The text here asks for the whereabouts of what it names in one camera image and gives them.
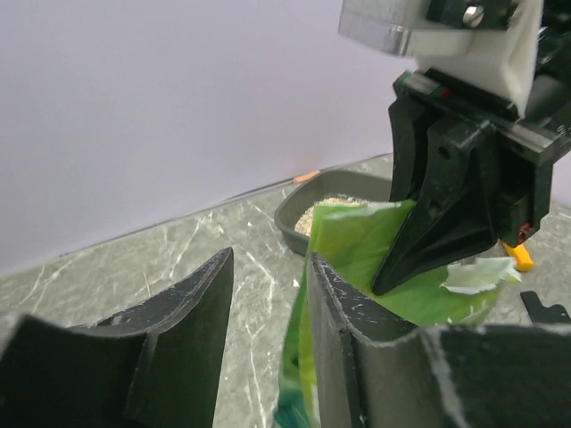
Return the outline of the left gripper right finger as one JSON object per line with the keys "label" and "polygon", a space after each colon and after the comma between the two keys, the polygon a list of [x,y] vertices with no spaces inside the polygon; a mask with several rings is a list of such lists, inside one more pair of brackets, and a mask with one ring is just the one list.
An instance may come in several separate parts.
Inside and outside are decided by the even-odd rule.
{"label": "left gripper right finger", "polygon": [[307,265],[324,427],[567,427],[568,325],[419,327]]}

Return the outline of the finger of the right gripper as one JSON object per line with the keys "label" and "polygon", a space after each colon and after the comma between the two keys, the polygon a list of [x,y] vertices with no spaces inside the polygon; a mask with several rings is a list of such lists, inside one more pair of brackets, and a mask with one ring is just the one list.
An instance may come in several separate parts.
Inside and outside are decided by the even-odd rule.
{"label": "finger of the right gripper", "polygon": [[387,294],[496,243],[499,161],[497,133],[490,124],[440,119],[428,129],[423,184],[376,273],[375,294]]}
{"label": "finger of the right gripper", "polygon": [[393,133],[391,202],[416,200],[426,174],[427,130],[433,112],[408,96],[399,96],[389,107]]}

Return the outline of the green litter bag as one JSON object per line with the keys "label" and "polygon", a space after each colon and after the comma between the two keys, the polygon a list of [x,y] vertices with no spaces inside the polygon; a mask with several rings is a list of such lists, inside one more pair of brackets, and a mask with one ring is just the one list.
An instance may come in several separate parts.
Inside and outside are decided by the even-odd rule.
{"label": "green litter bag", "polygon": [[[511,257],[478,257],[467,265],[452,262],[415,276],[387,294],[373,293],[377,269],[413,206],[410,200],[318,202],[311,209],[308,251],[320,254],[354,288],[415,325],[482,323],[501,288],[521,279]],[[278,388],[276,427],[320,425],[305,276],[285,333]]]}

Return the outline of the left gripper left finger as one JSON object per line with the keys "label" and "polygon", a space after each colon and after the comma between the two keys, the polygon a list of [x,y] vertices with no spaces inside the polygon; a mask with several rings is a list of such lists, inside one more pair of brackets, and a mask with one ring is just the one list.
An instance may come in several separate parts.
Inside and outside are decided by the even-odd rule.
{"label": "left gripper left finger", "polygon": [[4,427],[210,427],[234,253],[93,325],[1,314]]}

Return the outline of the yellow plastic scoop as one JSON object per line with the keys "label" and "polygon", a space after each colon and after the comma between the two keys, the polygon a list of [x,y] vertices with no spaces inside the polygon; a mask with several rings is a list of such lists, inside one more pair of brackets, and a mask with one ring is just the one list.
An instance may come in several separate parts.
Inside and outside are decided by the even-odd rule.
{"label": "yellow plastic scoop", "polygon": [[515,268],[518,272],[527,273],[534,268],[534,261],[523,244],[512,247],[507,245],[505,242],[502,242],[501,245],[506,254],[513,259]]}

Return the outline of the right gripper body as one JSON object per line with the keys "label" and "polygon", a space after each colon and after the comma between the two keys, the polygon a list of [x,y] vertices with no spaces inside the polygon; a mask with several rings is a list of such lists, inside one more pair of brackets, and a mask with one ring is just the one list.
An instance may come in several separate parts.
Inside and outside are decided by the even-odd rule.
{"label": "right gripper body", "polygon": [[518,244],[548,212],[554,164],[570,150],[570,4],[542,1],[534,81],[525,116],[515,105],[438,70],[404,73],[395,100],[408,96],[440,119],[490,124],[497,133],[501,187],[494,205],[498,240]]}

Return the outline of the black bag clip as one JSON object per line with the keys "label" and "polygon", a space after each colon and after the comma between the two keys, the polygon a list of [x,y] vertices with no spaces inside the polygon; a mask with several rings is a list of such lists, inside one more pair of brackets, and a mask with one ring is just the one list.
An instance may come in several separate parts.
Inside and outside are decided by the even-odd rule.
{"label": "black bag clip", "polygon": [[546,307],[542,304],[538,294],[533,291],[520,293],[527,314],[534,324],[569,325],[571,319],[567,310],[560,304]]}

